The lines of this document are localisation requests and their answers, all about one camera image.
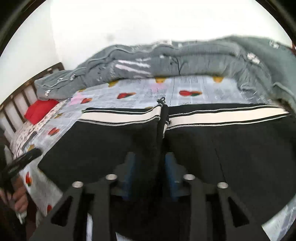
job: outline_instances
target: white wall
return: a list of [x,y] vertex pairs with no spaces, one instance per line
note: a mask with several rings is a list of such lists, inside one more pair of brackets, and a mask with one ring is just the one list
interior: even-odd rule
[[50,19],[51,0],[19,27],[0,57],[0,103],[28,79],[59,62]]
[[51,18],[57,54],[66,69],[111,44],[237,34],[292,45],[255,0],[52,0]]

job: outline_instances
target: striped trim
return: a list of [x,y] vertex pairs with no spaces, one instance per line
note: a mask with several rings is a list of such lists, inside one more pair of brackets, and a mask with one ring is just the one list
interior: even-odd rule
[[119,110],[86,110],[78,121],[100,125],[120,126],[134,123],[145,123],[155,118],[160,119],[161,106],[146,112],[132,112]]
[[90,124],[96,124],[101,126],[126,126],[130,124],[143,124],[149,121],[152,121],[154,119],[160,120],[160,116],[156,115],[148,120],[142,120],[142,121],[132,121],[132,122],[126,122],[126,123],[105,123],[105,122],[99,122],[99,121],[92,121],[92,120],[78,120],[79,122],[85,122]]
[[269,108],[269,107],[280,108],[278,105],[255,105],[255,106],[237,107],[237,108],[222,108],[222,109],[215,109],[215,110],[195,110],[191,112],[172,114],[172,115],[169,115],[169,117],[180,116],[180,115],[190,115],[194,113],[214,113],[214,112],[230,111],[230,110],[238,111],[238,110]]
[[170,130],[185,126],[244,125],[275,120],[289,115],[289,112],[282,108],[266,106],[253,110],[247,107],[245,109],[220,109],[214,111],[207,111],[207,113],[194,112],[195,114],[191,115],[172,117],[170,118],[170,124],[167,129]]

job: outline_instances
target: wooden bed frame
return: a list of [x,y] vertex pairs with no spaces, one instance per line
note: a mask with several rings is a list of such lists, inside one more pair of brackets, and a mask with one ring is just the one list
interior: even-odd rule
[[[28,81],[26,81],[25,83],[23,83],[19,88],[17,88],[10,96],[8,96],[0,105],[0,114],[4,114],[4,118],[5,120],[8,122],[9,127],[11,128],[11,130],[15,133],[17,131],[17,126],[15,124],[13,124],[12,117],[10,114],[8,114],[8,112],[13,111],[17,113],[17,118],[19,118],[21,120],[22,123],[26,122],[26,119],[24,118],[24,116],[21,114],[20,109],[16,103],[16,97],[21,96],[22,98],[19,98],[22,102],[23,105],[25,104],[27,107],[29,107],[32,103],[30,103],[29,101],[29,96],[28,93],[26,93],[26,89],[27,88],[33,88],[35,96],[34,98],[36,98],[36,87],[34,85],[34,81],[38,80],[44,76],[47,76],[49,74],[52,74],[53,72],[56,71],[60,71],[60,70],[64,70],[64,66],[62,63],[57,63],[51,67],[49,67],[48,69],[36,74],[34,77],[30,78]],[[10,141],[9,138],[6,137],[6,128],[3,129],[4,134],[0,137],[0,142],[4,143],[5,145],[7,145],[9,147],[10,145]]]

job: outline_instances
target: pillow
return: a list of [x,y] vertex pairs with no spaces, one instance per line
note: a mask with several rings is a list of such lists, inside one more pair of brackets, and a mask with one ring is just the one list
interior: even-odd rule
[[32,104],[26,114],[25,118],[30,121],[33,125],[37,124],[41,121],[44,116],[59,102],[57,100],[49,99],[49,100],[37,100],[34,104]]

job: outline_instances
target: gray comforter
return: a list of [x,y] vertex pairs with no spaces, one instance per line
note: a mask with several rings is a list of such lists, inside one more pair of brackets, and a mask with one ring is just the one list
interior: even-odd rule
[[117,79],[208,74],[231,77],[241,90],[267,99],[283,99],[296,110],[296,57],[269,39],[227,37],[200,42],[113,45],[75,70],[63,70],[35,81],[41,100],[64,100],[77,90]]

